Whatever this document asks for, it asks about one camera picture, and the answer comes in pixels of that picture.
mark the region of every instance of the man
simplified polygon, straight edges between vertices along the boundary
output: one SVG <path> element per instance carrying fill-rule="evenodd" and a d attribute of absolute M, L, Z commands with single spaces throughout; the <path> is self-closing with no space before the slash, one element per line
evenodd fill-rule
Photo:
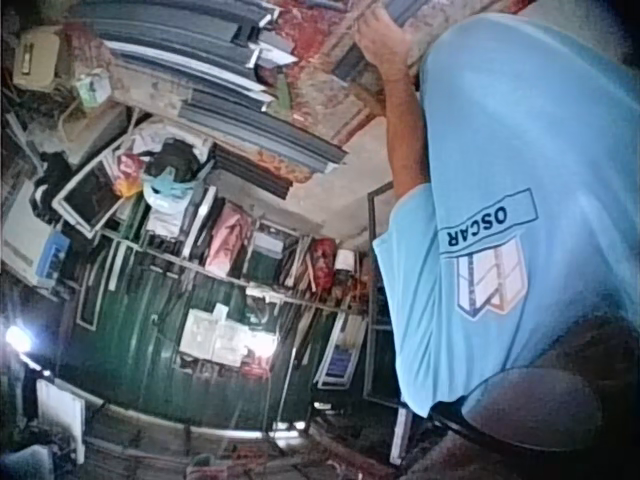
<path fill-rule="evenodd" d="M 638 321 L 630 71 L 553 28 L 481 15 L 433 46 L 420 102 L 410 38 L 383 8 L 356 41 L 385 88 L 398 203 L 374 248 L 412 410 L 530 365 L 580 319 Z"/>

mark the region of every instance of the workshop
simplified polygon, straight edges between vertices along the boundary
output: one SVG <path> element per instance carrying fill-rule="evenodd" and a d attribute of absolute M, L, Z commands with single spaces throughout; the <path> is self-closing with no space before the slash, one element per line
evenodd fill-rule
<path fill-rule="evenodd" d="M 592 478 L 605 435 L 622 465 L 622 4 L 3 2 L 2 478 Z"/>

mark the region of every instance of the shelf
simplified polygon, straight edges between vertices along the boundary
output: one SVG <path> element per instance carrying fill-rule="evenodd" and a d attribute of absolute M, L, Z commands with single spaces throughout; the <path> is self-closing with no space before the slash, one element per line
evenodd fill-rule
<path fill-rule="evenodd" d="M 118 236 L 117 233 L 114 233 L 112 231 L 109 230 L 101 230 L 101 234 L 104 235 L 105 237 L 108 237 L 110 239 L 112 239 L 113 241 L 119 242 L 119 243 L 123 243 L 125 245 L 127 245 L 128 247 L 138 251 L 138 252 L 144 252 L 144 253 L 148 253 L 150 255 L 153 255 L 154 257 L 157 258 L 161 258 L 162 260 L 166 260 L 168 262 L 171 262 L 175 265 L 180 265 L 181 267 L 184 268 L 188 268 L 189 270 L 193 270 L 194 272 L 198 272 L 201 273 L 203 275 L 206 275 L 207 277 L 211 277 L 214 278 L 216 280 L 220 280 L 222 282 L 227 282 L 227 283 L 232 283 L 234 285 L 238 285 L 240 287 L 252 287 L 252 288 L 260 288 L 261 290 L 265 291 L 266 293 L 268 293 L 268 296 L 270 298 L 275 298 L 275 299 L 279 299 L 282 302 L 285 303 L 293 303 L 296 305 L 303 305 L 306 307 L 314 307 L 314 308 L 319 308 L 321 310 L 325 310 L 327 312 L 335 312 L 335 313 L 346 313 L 346 314 L 362 314 L 363 312 L 360 310 L 355 310 L 355 309 L 344 309 L 344 308 L 338 308 L 338 307 L 330 307 L 328 305 L 325 305 L 323 303 L 318 303 L 318 302 L 311 302 L 309 300 L 303 300 L 300 298 L 295 298 L 292 297 L 290 295 L 287 295 L 286 293 L 282 293 L 282 292 L 278 292 L 276 290 L 273 290 L 273 288 L 267 286 L 267 285 L 262 285 L 259 283 L 255 283 L 255 282 L 247 282 L 246 280 L 240 280 L 239 278 L 230 278 L 230 277 L 224 277 L 222 275 L 217 275 L 213 272 L 210 272 L 209 270 L 206 270 L 204 267 L 195 264 L 193 262 L 189 262 L 187 260 L 184 260 L 182 258 L 178 258 L 174 255 L 169 255 L 168 253 L 161 253 L 161 252 L 157 252 L 154 250 L 150 250 L 150 249 L 143 249 L 142 247 L 140 247 L 140 245 L 138 245 L 135 242 L 132 242 L 130 240 L 124 240 L 122 238 L 120 238 Z"/>

